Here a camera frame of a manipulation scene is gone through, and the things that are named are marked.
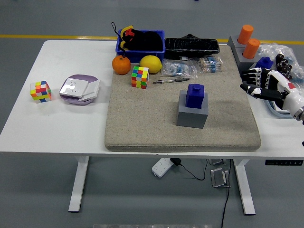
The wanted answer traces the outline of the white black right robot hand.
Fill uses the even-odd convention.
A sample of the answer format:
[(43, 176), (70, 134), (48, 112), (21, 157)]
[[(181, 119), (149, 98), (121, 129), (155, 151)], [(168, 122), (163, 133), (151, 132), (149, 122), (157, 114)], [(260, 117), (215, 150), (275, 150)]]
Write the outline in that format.
[(240, 87), (254, 98), (274, 101), (294, 116), (304, 109), (299, 90), (281, 73), (266, 68), (251, 68), (241, 74)]

